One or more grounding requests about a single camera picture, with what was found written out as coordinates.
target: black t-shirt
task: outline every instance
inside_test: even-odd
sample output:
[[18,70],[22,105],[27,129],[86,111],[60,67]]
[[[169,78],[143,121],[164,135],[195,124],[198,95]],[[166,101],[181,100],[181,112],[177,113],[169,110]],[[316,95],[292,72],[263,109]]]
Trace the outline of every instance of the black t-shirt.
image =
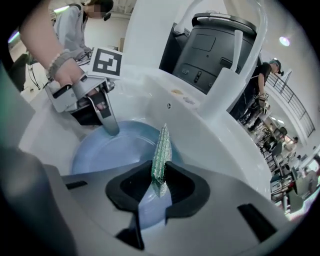
[[261,65],[256,66],[252,78],[250,80],[251,83],[254,83],[258,86],[258,76],[259,74],[264,75],[264,85],[266,85],[266,81],[271,72],[271,66],[268,62],[264,62]]

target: black container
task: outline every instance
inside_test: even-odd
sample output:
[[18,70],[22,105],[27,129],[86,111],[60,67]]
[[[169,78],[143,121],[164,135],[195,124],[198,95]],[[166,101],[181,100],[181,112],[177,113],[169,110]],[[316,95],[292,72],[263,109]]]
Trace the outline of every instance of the black container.
[[196,14],[192,26],[172,74],[207,94],[221,69],[232,66],[235,30],[243,32],[236,69],[239,74],[255,42],[257,29],[244,19],[216,13]]

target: gray hoodie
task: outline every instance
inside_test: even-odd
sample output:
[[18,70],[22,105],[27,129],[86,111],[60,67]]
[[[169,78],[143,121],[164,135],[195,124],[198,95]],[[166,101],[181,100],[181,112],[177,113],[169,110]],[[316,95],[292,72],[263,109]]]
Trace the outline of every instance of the gray hoodie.
[[83,6],[81,4],[72,5],[57,17],[53,26],[59,42],[71,52],[71,56],[76,60],[91,50],[85,45],[84,30],[87,21],[83,23],[83,19]]

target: metal railing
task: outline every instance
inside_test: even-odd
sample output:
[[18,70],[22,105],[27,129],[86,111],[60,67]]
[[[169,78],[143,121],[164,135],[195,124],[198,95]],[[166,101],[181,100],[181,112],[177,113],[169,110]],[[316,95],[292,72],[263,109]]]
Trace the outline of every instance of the metal railing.
[[304,105],[295,93],[283,80],[281,80],[280,77],[274,74],[270,74],[266,82],[269,83],[285,99],[297,118],[300,120],[306,135],[309,137],[316,129]]

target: light fixture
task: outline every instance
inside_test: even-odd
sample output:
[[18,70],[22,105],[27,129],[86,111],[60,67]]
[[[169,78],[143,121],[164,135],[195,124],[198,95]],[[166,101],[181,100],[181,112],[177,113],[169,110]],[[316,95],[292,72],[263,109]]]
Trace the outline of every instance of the light fixture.
[[281,36],[279,38],[279,41],[282,45],[284,46],[289,46],[290,45],[290,41],[289,41],[289,38],[285,37],[285,36]]
[[56,14],[61,13],[69,8],[69,5],[53,10]]
[[13,35],[11,35],[11,37],[8,40],[8,44],[10,44],[13,40],[15,40],[17,38],[17,36],[19,36],[19,32],[15,32]]

